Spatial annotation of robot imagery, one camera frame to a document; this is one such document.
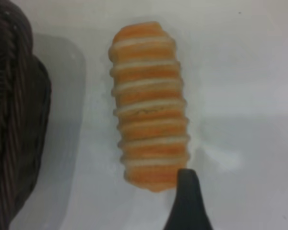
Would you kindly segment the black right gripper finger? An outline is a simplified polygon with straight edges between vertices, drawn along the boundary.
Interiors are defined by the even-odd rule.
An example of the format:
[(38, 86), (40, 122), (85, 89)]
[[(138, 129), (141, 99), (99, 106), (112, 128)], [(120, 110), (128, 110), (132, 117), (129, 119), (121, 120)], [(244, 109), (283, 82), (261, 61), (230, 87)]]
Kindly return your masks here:
[(212, 230), (196, 172), (180, 169), (177, 179), (175, 200), (164, 229)]

